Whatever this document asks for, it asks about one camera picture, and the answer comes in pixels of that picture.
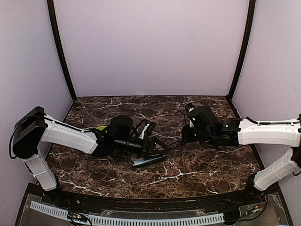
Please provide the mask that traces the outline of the black quilted glasses case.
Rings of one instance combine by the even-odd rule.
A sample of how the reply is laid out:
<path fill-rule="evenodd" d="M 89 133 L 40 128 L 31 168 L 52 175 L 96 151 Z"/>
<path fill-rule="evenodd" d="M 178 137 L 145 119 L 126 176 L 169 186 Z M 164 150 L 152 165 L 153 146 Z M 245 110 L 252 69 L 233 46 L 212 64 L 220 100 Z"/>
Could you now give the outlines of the black quilted glasses case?
<path fill-rule="evenodd" d="M 159 155 L 145 155 L 145 154 L 132 154 L 130 159 L 133 162 L 133 167 L 142 167 L 146 166 L 161 160 L 164 160 L 167 157 L 166 154 L 159 154 Z"/>

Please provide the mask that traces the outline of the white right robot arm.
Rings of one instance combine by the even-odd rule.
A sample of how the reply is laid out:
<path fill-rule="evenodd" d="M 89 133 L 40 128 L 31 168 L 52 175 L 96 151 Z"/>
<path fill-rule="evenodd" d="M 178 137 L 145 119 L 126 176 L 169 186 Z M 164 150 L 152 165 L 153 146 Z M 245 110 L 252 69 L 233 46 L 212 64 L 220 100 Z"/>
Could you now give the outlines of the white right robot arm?
<path fill-rule="evenodd" d="M 265 169 L 251 175 L 240 200 L 250 204 L 274 183 L 301 168 L 301 120 L 255 121 L 249 117 L 229 118 L 220 122 L 207 105 L 185 107 L 190 120 L 182 128 L 183 143 L 210 143 L 220 146 L 251 144 L 286 145 L 286 153 Z"/>

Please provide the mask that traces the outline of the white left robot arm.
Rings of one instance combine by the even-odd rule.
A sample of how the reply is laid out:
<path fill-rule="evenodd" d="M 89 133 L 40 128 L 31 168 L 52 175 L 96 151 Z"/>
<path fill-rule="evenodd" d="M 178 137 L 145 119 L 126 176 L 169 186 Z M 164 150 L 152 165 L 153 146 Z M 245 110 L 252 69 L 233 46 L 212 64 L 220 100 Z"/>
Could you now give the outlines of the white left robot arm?
<path fill-rule="evenodd" d="M 59 189 L 59 182 L 41 156 L 38 145 L 47 142 L 79 150 L 85 154 L 103 157 L 115 151 L 131 153 L 136 158 L 134 167 L 164 159 L 169 147 L 152 135 L 156 123 L 146 123 L 141 132 L 133 119 L 126 115 L 113 117 L 108 126 L 80 129 L 58 121 L 37 106 L 20 119 L 9 140 L 9 156 L 21 159 L 48 198 L 56 205 L 66 202 L 66 194 Z"/>

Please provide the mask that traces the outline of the green bowl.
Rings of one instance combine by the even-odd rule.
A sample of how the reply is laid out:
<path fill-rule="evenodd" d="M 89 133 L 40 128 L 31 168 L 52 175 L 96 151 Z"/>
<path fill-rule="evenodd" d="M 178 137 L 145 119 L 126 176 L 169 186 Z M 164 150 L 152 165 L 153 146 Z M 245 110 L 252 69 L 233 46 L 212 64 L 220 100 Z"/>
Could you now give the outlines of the green bowl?
<path fill-rule="evenodd" d="M 107 132 L 107 127 L 108 126 L 100 126 L 100 127 L 97 127 L 96 129 L 102 133 L 106 133 Z"/>

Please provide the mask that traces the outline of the black corner frame post left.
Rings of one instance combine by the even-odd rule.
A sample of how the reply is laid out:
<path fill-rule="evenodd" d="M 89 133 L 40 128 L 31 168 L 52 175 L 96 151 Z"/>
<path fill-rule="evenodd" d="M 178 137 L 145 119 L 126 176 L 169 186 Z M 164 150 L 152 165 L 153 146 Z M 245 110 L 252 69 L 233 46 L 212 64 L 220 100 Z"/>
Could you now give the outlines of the black corner frame post left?
<path fill-rule="evenodd" d="M 62 45 L 58 22 L 57 22 L 56 13 L 55 13 L 55 2 L 53 0 L 47 0 L 47 5 L 48 5 L 48 14 L 49 14 L 49 18 L 50 18 L 52 33 L 53 33 L 61 69 L 63 71 L 63 76 L 65 79 L 69 94 L 71 96 L 72 101 L 74 102 L 77 99 L 77 95 L 76 95 L 75 88 L 74 88 L 72 80 L 71 80 L 67 61 L 66 61 L 66 58 L 64 55 L 63 45 Z"/>

